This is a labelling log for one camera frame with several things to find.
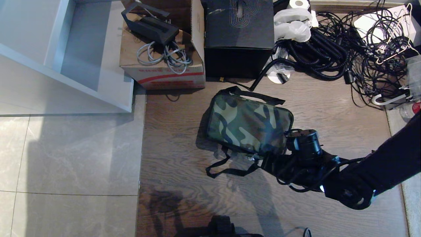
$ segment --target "gray cable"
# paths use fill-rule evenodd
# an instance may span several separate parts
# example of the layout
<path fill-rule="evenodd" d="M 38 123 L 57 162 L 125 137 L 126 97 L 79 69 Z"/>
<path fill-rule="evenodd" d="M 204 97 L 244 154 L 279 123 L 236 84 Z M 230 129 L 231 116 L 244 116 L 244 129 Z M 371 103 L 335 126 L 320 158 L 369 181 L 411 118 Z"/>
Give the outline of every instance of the gray cable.
<path fill-rule="evenodd" d="M 136 55 L 137 55 L 137 60 L 141 65 L 152 66 L 152 65 L 155 65 L 155 64 L 159 63 L 160 61 L 164 60 L 167 63 L 168 68 L 173 73 L 181 75 L 186 71 L 188 65 L 191 64 L 192 59 L 187 56 L 186 50 L 180 49 L 180 47 L 177 45 L 177 43 L 175 41 L 172 41 L 170 43 L 173 46 L 172 48 L 170 47 L 170 45 L 166 45 L 164 47 L 164 54 L 161 57 L 159 57 L 157 59 L 153 58 L 152 55 L 151 55 L 151 52 L 153 51 L 152 46 L 154 44 L 155 44 L 155 41 L 152 41 L 151 43 L 145 44 L 144 46 L 142 46 L 138 49 Z M 148 61 L 147 62 L 140 59 L 140 56 L 145 51 L 147 51 L 147 53 L 148 53 Z M 178 67 L 184 67 L 184 68 L 181 72 L 176 72 L 174 70 L 174 68 L 178 68 Z"/>

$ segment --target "coiled black hose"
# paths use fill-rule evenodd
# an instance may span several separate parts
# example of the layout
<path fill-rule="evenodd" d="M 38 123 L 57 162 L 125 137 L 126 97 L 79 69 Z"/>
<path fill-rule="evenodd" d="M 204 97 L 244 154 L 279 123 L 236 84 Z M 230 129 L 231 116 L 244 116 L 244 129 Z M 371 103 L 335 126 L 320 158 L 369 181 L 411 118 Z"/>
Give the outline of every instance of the coiled black hose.
<path fill-rule="evenodd" d="M 278 6 L 279 4 L 282 4 L 282 3 L 284 3 L 284 2 L 287 2 L 288 0 L 278 0 L 278 1 L 276 1 L 276 2 L 274 2 L 273 3 L 273 6 L 274 7 L 276 7 L 276 6 Z"/>
<path fill-rule="evenodd" d="M 286 48 L 288 53 L 295 59 L 295 62 L 283 58 L 274 59 L 262 70 L 259 77 L 250 87 L 250 91 L 254 91 L 267 71 L 277 63 L 292 66 L 295 71 L 306 73 L 322 81 L 334 81 L 344 76 L 349 70 L 348 51 L 314 28 L 311 29 L 311 33 L 310 40 L 304 43 L 298 43 L 293 40 L 277 41 L 274 52 L 276 52 L 278 47 Z M 338 72 L 336 75 L 323 73 L 335 71 Z"/>

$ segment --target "black power adapter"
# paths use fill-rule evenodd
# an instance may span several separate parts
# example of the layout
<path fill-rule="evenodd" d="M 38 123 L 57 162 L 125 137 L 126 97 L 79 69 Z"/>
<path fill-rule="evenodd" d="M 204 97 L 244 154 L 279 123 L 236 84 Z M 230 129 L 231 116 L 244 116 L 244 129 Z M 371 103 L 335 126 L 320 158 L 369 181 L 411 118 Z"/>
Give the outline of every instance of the black power adapter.
<path fill-rule="evenodd" d="M 139 35 L 142 35 L 158 44 L 168 45 L 173 41 L 179 33 L 179 28 L 175 25 L 169 24 L 153 16 L 145 16 L 139 21 L 131 21 L 127 18 L 126 14 L 133 10 L 136 6 L 143 7 L 146 11 L 151 10 L 163 16 L 168 16 L 169 13 L 156 9 L 154 7 L 145 5 L 143 3 L 134 2 L 121 15 L 123 16 L 129 29 Z"/>

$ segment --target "cardboard box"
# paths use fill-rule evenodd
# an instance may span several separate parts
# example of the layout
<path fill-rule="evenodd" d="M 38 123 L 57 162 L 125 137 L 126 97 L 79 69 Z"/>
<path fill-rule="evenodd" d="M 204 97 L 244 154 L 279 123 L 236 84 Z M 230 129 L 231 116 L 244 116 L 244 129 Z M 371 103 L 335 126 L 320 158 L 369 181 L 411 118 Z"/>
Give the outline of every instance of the cardboard box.
<path fill-rule="evenodd" d="M 273 39 L 272 0 L 237 4 L 228 0 L 208 1 L 207 76 L 258 78 L 272 54 Z"/>
<path fill-rule="evenodd" d="M 127 7 L 133 1 L 122 0 L 122 3 Z M 167 64 L 162 61 L 156 65 L 143 66 L 137 60 L 137 51 L 140 47 L 149 43 L 147 40 L 141 40 L 130 32 L 126 23 L 123 23 L 123 33 L 121 38 L 121 51 L 120 51 L 120 67 L 129 74 L 133 79 L 140 83 L 145 89 L 191 89 L 191 88 L 204 88 L 205 87 L 205 70 L 204 70 L 204 19 L 203 7 L 200 1 L 192 0 L 191 5 L 187 8 L 190 9 L 190 17 L 180 16 L 179 14 L 172 15 L 173 12 L 185 12 L 181 10 L 180 6 L 174 4 L 167 4 L 167 1 L 143 0 L 142 3 L 154 6 L 165 11 L 170 12 L 168 19 L 171 22 L 179 22 L 177 25 L 181 30 L 180 34 L 176 37 L 176 42 L 185 47 L 187 53 L 192 59 L 185 73 L 177 75 L 173 73 Z M 137 14 L 129 13 L 127 17 L 132 20 L 140 19 Z M 154 52 L 153 57 L 158 58 L 159 53 Z M 141 55 L 141 59 L 147 61 L 147 53 Z"/>

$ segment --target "white box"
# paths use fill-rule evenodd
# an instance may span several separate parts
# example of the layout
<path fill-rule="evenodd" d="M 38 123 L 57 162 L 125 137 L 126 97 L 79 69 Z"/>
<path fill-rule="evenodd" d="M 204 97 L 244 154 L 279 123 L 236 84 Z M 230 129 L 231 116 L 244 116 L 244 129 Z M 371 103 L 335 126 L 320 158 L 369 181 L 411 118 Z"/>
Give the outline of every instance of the white box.
<path fill-rule="evenodd" d="M 405 5 L 401 5 L 394 8 L 388 9 L 392 16 L 395 19 L 398 19 L 406 14 L 408 14 L 408 11 L 406 9 Z M 383 11 L 383 15 L 387 16 L 390 15 L 388 11 Z M 354 22 L 354 27 L 357 28 L 358 34 L 360 37 L 364 40 L 365 43 L 373 44 L 373 43 L 379 43 L 382 40 L 385 39 L 384 33 L 381 29 L 375 28 L 373 30 L 373 37 L 372 42 L 369 38 L 369 42 L 366 40 L 367 31 L 370 30 L 373 25 L 378 21 L 378 17 L 375 13 L 369 13 L 362 15 L 358 20 Z M 414 19 L 414 17 L 410 17 L 409 15 L 406 15 L 402 18 L 401 24 L 403 26 L 403 34 L 408 37 L 414 44 L 414 46 L 418 46 L 421 44 L 421 27 L 417 23 L 417 21 Z"/>

